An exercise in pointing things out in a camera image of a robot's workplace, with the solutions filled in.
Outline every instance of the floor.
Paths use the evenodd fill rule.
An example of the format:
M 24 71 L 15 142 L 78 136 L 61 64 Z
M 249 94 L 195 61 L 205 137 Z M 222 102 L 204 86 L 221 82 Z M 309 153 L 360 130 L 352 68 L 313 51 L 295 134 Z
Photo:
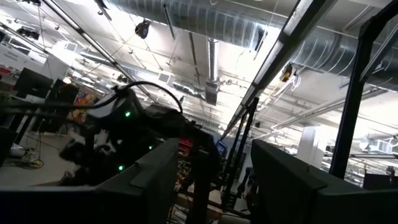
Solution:
M 70 140 L 69 136 L 41 136 L 41 160 L 44 166 L 28 170 L 20 167 L 5 166 L 0 168 L 0 185 L 2 186 L 31 186 L 60 180 L 66 170 L 73 170 L 74 164 L 58 157 L 58 152 Z M 20 145 L 24 147 L 37 147 L 36 157 L 39 156 L 39 135 L 26 134 Z

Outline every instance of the white ceiling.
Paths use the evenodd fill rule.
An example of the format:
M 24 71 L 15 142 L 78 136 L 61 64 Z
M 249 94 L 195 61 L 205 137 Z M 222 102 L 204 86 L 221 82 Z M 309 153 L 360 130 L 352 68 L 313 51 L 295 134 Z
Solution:
M 175 28 L 177 37 L 173 40 L 168 26 L 153 22 L 150 27 L 149 35 L 144 41 L 140 37 L 134 35 L 134 28 L 137 23 L 141 22 L 141 18 L 128 15 L 124 12 L 109 11 L 110 16 L 113 18 L 111 24 L 104 16 L 99 16 L 97 14 L 98 7 L 96 7 L 95 4 L 89 4 L 91 1 L 75 1 L 79 4 L 74 4 L 70 1 L 72 0 L 56 0 L 62 9 L 81 26 L 84 31 L 100 43 L 110 54 L 114 53 L 116 59 L 132 65 L 144 67 L 152 72 L 162 72 L 172 75 L 175 78 L 192 83 L 197 88 L 203 89 L 205 87 L 205 82 L 208 78 L 206 37 L 193 34 L 197 58 L 196 67 L 200 74 L 200 76 L 197 77 L 195 76 L 195 65 L 187 31 Z M 248 7 L 227 0 L 219 0 L 218 4 L 214 7 L 241 11 L 256 15 L 257 17 L 271 18 L 271 14 L 266 11 L 274 11 L 275 8 L 275 13 L 286 17 L 290 14 L 296 3 L 296 1 L 291 0 L 235 0 L 235 2 L 246 4 Z M 368 6 L 367 4 L 358 2 L 360 2 L 360 0 L 338 1 L 334 8 L 322 21 L 320 21 L 319 25 L 342 32 L 344 27 Z M 375 7 L 373 6 L 363 19 L 369 18 L 369 16 L 377 13 L 380 10 L 380 4 L 377 4 Z M 36 29 L 38 29 L 40 25 L 37 19 L 39 17 L 37 7 L 30 6 L 24 2 L 17 3 L 14 0 L 3 0 L 0 2 L 0 14 L 3 15 L 3 18 L 6 16 L 18 18 L 20 21 L 26 21 L 32 24 Z M 285 19 L 283 16 L 272 16 L 272 19 L 284 22 Z M 83 45 L 89 46 L 84 39 L 73 29 L 68 27 L 61 18 L 47 7 L 41 7 L 40 18 L 42 20 L 42 26 L 45 29 L 44 38 L 46 45 L 53 45 L 58 40 L 68 40 L 70 42 L 83 43 Z M 64 30 L 62 31 L 63 36 L 54 29 L 56 25 L 60 25 L 60 30 Z M 345 32 L 355 35 L 358 32 L 359 26 L 355 26 L 354 24 L 351 30 Z M 219 126 L 216 126 L 210 125 L 210 123 L 203 123 L 204 125 L 208 125 L 209 128 L 214 129 L 215 132 L 222 133 L 274 41 L 275 35 L 268 35 L 265 40 L 266 44 L 263 45 L 263 48 L 255 60 L 254 52 L 221 42 L 218 58 L 222 85 L 220 86 L 220 92 L 218 94 L 218 105 L 211 106 L 198 98 L 186 96 L 183 107 L 187 113 L 200 117 L 203 120 L 211 121 L 214 124 L 219 124 Z M 95 66 L 97 66 L 97 64 L 92 62 L 87 69 L 91 70 Z M 101 75 L 102 77 L 108 77 L 113 73 L 119 74 L 119 72 L 106 66 L 101 66 L 93 72 L 93 74 Z M 261 122 L 261 127 L 259 129 L 253 128 L 252 137 L 270 133 L 272 131 L 271 127 L 275 124 L 291 117 L 298 117 L 299 113 L 304 113 L 310 108 L 345 97 L 347 87 L 340 88 L 340 86 L 347 82 L 346 78 L 329 73 L 313 72 L 311 70 L 302 70 L 300 74 L 302 76 L 302 81 L 295 91 L 287 90 L 276 102 L 274 102 L 274 100 L 276 100 L 277 97 L 271 97 L 273 100 L 257 112 L 256 121 Z M 278 83 L 279 81 L 276 78 L 270 84 L 268 89 L 266 89 L 260 97 L 261 103 Z M 150 92 L 155 96 L 159 95 L 160 101 L 171 102 L 163 100 L 165 95 L 157 90 L 150 90 Z M 358 126 L 361 126 L 361 128 L 357 128 L 356 137 L 362 136 L 366 132 L 390 135 L 398 134 L 396 128 L 398 127 L 398 117 L 395 114 L 396 109 L 398 109 L 397 103 L 397 95 L 391 92 L 364 100 L 360 114 L 366 119 L 358 119 Z M 338 124 L 340 123 L 340 116 L 341 113 L 339 111 L 331 111 L 315 118 L 310 118 L 306 120 L 306 122 L 328 126 L 336 133 Z M 292 124 L 282 130 L 283 134 L 278 137 L 278 143 L 297 146 L 302 131 L 300 122 Z

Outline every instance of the ceiling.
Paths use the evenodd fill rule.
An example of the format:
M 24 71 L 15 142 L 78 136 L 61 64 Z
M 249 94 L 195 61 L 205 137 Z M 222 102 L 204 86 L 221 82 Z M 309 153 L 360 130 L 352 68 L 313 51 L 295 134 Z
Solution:
M 142 18 L 125 12 L 109 10 L 112 21 L 98 14 L 99 8 L 94 1 L 56 0 L 59 6 L 95 41 L 97 41 L 117 61 L 140 67 L 152 73 L 170 75 L 175 80 L 187 82 L 197 90 L 204 90 L 209 76 L 207 37 L 193 33 L 193 45 L 195 48 L 196 65 L 193 59 L 189 33 L 183 29 L 174 27 L 175 40 L 170 34 L 170 27 L 153 21 L 147 38 L 141 39 L 134 34 L 135 26 L 142 22 Z M 291 0 L 192 0 L 194 4 L 202 4 L 207 7 L 215 7 L 219 10 L 240 12 L 239 15 L 251 16 L 259 20 L 278 22 L 283 24 L 286 17 L 292 12 L 296 1 Z M 359 27 L 363 21 L 369 19 L 381 10 L 381 7 L 389 1 L 370 0 L 340 0 L 318 23 L 321 30 L 334 30 L 337 33 L 357 36 Z M 43 28 L 44 43 L 47 47 L 60 42 L 77 44 L 77 50 L 90 50 L 90 47 L 75 30 L 69 27 L 61 18 L 52 12 L 47 6 L 37 7 L 25 2 L 15 0 L 3 0 L 0 2 L 1 22 L 5 19 L 18 19 L 19 25 L 12 22 L 12 26 L 21 24 L 29 25 L 37 30 Z M 377 41 L 382 42 L 386 34 L 391 30 L 391 24 L 385 28 Z M 220 90 L 218 92 L 217 106 L 209 105 L 180 91 L 173 92 L 178 98 L 185 96 L 183 108 L 191 119 L 197 120 L 208 129 L 216 133 L 223 133 L 233 113 L 239 106 L 243 96 L 248 90 L 253 78 L 267 57 L 276 37 L 279 33 L 271 27 L 266 27 L 268 35 L 258 54 L 253 50 L 226 42 L 220 42 L 219 73 Z M 36 44 L 42 45 L 40 38 Z M 83 66 L 82 57 L 67 57 L 54 50 L 53 54 L 72 60 L 73 66 L 83 73 L 87 73 L 98 66 L 97 63 L 86 60 Z M 338 125 L 340 123 L 341 110 L 327 111 L 318 116 L 306 118 L 305 112 L 328 102 L 344 100 L 347 91 L 348 79 L 328 72 L 320 73 L 312 69 L 298 68 L 301 76 L 300 85 L 292 91 L 290 88 L 281 95 L 274 96 L 280 90 L 278 77 L 268 86 L 260 96 L 259 111 L 255 120 L 260 121 L 260 128 L 253 128 L 251 138 L 261 138 L 283 146 L 297 147 L 302 132 L 302 123 L 309 122 L 324 125 L 330 130 L 330 141 L 335 140 Z M 102 77 L 117 83 L 116 77 L 120 74 L 117 70 L 101 65 L 94 69 L 91 75 Z M 366 90 L 373 90 L 374 86 L 367 85 Z M 168 96 L 159 90 L 148 88 L 151 95 L 159 99 L 161 103 L 170 106 L 174 103 Z M 379 91 L 375 96 L 363 100 L 359 112 L 355 138 L 361 138 L 369 134 L 375 136 L 393 136 L 398 133 L 398 117 L 395 114 L 398 109 L 397 95 L 391 91 Z M 274 138 L 269 134 L 273 126 L 290 118 L 299 118 L 298 121 L 281 129 Z

